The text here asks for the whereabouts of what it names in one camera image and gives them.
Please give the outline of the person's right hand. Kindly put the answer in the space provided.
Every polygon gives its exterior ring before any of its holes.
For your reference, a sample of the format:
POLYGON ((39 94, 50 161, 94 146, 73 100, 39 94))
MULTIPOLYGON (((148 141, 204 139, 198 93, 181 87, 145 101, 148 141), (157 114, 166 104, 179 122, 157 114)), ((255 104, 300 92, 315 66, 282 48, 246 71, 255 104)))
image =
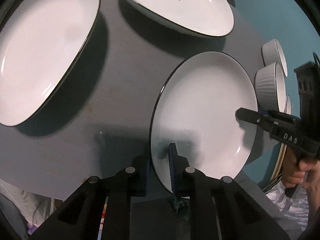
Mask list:
POLYGON ((297 165, 297 158, 289 146, 283 160, 282 182, 292 188, 303 184, 306 189, 310 209, 319 208, 319 160, 302 159, 297 165))

